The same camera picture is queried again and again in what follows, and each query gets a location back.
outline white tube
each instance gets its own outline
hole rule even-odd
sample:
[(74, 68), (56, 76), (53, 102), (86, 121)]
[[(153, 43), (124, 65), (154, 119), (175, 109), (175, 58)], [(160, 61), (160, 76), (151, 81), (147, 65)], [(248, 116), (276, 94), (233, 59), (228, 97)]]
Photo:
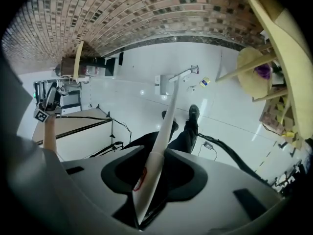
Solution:
[(157, 135), (156, 142), (146, 161), (143, 174), (133, 189), (134, 207), (139, 224), (141, 224), (148, 210), (160, 179), (164, 162), (164, 151), (167, 148), (171, 135), (178, 89), (179, 79), (175, 81), (174, 93), (170, 106), (166, 112), (163, 124)]

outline purple object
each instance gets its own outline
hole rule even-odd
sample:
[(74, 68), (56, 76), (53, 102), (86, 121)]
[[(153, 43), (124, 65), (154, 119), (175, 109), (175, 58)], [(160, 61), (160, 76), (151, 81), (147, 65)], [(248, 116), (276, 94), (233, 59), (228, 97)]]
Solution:
[(271, 70), (268, 64), (260, 65), (256, 67), (254, 70), (264, 79), (266, 80), (270, 79)]

